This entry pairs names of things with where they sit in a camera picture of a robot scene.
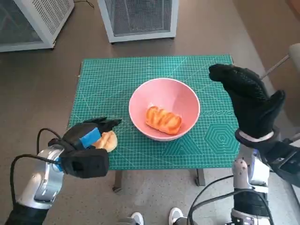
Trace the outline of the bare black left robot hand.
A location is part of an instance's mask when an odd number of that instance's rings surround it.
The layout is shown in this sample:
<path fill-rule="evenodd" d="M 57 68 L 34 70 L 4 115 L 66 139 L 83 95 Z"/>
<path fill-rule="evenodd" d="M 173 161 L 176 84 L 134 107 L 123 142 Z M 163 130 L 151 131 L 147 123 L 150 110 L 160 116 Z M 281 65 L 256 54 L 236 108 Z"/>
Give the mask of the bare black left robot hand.
<path fill-rule="evenodd" d="M 88 148 L 113 151 L 118 144 L 113 128 L 121 123 L 121 119 L 109 120 L 98 117 L 84 120 L 71 127 L 61 138 L 53 138 L 48 146 L 61 145 L 67 150 L 86 150 Z"/>

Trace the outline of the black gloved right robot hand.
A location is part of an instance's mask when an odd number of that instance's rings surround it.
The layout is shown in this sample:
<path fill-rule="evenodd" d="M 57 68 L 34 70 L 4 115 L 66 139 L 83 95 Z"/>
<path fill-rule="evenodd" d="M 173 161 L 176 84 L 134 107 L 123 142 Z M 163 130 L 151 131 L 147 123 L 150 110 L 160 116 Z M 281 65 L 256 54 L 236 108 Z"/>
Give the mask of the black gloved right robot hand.
<path fill-rule="evenodd" d="M 269 96 L 258 74 L 234 65 L 212 65 L 209 77 L 221 82 L 229 94 L 241 132 L 261 139 L 273 131 L 275 119 L 285 101 L 283 90 Z"/>

